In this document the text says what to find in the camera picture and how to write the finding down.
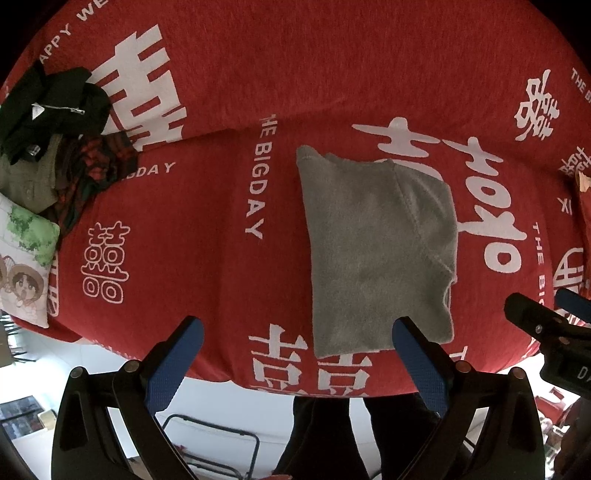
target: olive green shirt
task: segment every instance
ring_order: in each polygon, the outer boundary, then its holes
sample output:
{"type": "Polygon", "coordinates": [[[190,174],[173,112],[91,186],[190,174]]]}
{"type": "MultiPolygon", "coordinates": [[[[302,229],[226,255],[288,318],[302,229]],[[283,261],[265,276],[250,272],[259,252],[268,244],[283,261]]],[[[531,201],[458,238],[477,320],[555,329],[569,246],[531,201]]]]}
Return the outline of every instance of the olive green shirt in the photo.
{"type": "Polygon", "coordinates": [[[0,193],[17,205],[40,213],[57,202],[56,156],[62,135],[52,135],[39,162],[19,160],[10,165],[0,155],[0,193]]]}

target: plaid shirt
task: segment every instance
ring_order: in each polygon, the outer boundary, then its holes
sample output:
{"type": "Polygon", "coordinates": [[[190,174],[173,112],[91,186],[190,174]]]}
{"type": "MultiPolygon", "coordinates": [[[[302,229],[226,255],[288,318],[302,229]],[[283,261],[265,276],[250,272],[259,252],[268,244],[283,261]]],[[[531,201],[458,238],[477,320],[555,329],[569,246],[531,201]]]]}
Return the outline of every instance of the plaid shirt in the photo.
{"type": "Polygon", "coordinates": [[[59,162],[67,165],[68,186],[42,215],[60,226],[60,240],[72,231],[86,204],[138,168],[138,152],[125,132],[65,138],[59,162]]]}

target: bed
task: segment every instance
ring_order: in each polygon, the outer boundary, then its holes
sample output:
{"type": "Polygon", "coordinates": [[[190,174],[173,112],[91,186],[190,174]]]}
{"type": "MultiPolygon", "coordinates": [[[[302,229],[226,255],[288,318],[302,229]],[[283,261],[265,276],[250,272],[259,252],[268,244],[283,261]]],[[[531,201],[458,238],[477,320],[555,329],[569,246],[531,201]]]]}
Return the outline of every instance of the bed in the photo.
{"type": "Polygon", "coordinates": [[[36,59],[91,70],[113,102],[106,132],[141,151],[65,238],[45,335],[141,358],[192,314],[206,330],[192,377],[413,391],[394,351],[314,357],[303,144],[450,185],[454,359],[516,364],[537,344],[504,319],[505,298],[553,308],[556,288],[589,286],[572,177],[591,164],[591,75],[527,1],[70,0],[0,98],[36,59]]]}

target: black pants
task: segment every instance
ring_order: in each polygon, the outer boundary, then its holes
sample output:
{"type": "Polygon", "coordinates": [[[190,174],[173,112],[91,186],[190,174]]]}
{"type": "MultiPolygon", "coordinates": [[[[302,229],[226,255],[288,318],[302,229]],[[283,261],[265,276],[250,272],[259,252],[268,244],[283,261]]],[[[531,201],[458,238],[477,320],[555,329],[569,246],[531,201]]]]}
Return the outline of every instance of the black pants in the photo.
{"type": "MultiPolygon", "coordinates": [[[[382,459],[382,479],[396,480],[439,418],[418,394],[364,400],[382,459]]],[[[274,474],[295,480],[369,480],[351,428],[348,399],[295,397],[293,410],[293,431],[274,474]]],[[[463,471],[468,460],[464,447],[448,478],[463,471]]]]}

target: white floor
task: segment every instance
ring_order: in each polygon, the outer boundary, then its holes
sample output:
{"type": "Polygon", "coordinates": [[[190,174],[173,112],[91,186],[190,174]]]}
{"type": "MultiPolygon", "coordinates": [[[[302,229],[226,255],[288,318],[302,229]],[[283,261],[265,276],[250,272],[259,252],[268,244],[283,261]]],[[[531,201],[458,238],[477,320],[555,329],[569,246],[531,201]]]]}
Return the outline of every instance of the white floor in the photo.
{"type": "MultiPolygon", "coordinates": [[[[123,357],[96,345],[64,343],[58,340],[24,332],[30,357],[34,364],[18,364],[0,369],[0,403],[34,395],[44,408],[59,410],[61,395],[70,370],[83,365],[90,373],[119,369],[126,361],[123,357]]],[[[552,385],[539,378],[543,357],[527,359],[520,364],[528,372],[534,394],[549,392],[552,385]]],[[[572,403],[577,397],[566,393],[565,400],[572,403]]],[[[210,423],[253,432],[261,439],[261,449],[254,477],[268,475],[277,464],[293,426],[291,404],[287,395],[275,395],[246,390],[232,382],[215,384],[186,378],[169,408],[157,414],[162,423],[173,413],[185,414],[210,423]]],[[[361,399],[351,402],[350,416],[360,453],[370,473],[379,469],[379,453],[369,422],[369,414],[361,399]]],[[[128,457],[137,451],[118,414],[112,411],[115,429],[128,457]]],[[[181,420],[173,420],[167,428],[171,441],[183,445],[198,456],[232,465],[246,472],[254,448],[254,441],[229,433],[196,427],[181,420]]]]}

